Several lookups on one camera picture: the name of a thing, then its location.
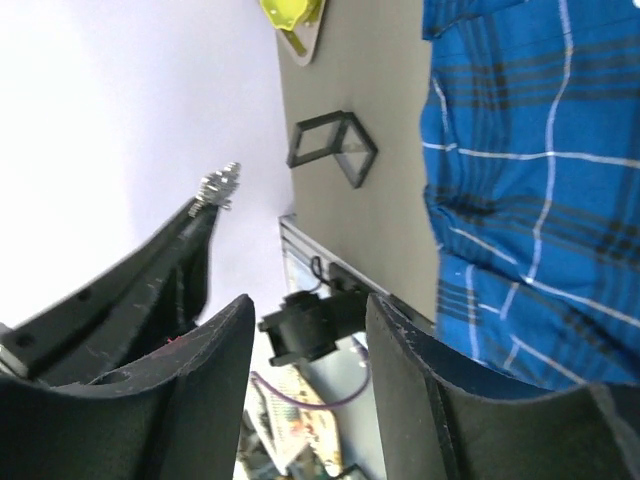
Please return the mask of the silver maple leaf brooch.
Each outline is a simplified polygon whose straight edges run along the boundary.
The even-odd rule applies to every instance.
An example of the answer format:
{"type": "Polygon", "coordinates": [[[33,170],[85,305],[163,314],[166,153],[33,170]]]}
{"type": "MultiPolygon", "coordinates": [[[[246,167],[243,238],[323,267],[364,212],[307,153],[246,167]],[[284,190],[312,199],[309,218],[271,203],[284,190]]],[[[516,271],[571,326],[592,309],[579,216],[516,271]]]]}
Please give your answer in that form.
{"type": "Polygon", "coordinates": [[[189,215],[194,218],[204,208],[214,206],[230,210],[231,197],[239,187],[241,164],[231,162],[201,179],[189,215]]]}

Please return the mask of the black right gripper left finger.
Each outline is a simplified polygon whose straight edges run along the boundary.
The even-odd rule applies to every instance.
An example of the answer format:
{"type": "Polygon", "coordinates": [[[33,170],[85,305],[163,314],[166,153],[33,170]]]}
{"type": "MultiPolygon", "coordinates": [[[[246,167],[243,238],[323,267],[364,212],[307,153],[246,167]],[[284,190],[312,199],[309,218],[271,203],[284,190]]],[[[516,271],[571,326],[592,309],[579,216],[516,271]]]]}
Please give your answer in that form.
{"type": "Polygon", "coordinates": [[[2,478],[232,478],[254,332],[242,294],[90,384],[2,376],[2,478]]]}

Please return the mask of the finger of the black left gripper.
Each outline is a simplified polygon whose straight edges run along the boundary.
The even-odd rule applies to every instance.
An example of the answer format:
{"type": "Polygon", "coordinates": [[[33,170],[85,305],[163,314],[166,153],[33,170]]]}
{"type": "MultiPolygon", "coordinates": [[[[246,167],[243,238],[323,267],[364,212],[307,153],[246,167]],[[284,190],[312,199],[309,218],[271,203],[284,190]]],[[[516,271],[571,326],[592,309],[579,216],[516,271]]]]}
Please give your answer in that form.
{"type": "Polygon", "coordinates": [[[208,297],[219,209],[184,205],[132,254],[1,335],[1,371],[48,385],[89,383],[194,329],[208,297]]]}

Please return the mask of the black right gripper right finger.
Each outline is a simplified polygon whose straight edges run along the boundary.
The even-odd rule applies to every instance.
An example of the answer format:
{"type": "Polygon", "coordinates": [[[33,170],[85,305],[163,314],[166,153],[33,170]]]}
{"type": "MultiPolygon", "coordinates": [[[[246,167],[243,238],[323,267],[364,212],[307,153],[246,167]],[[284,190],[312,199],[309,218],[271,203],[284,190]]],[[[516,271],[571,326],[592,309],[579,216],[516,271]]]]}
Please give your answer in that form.
{"type": "Polygon", "coordinates": [[[368,300],[366,336],[390,479],[635,479],[639,391],[559,392],[488,369],[368,300]]]}

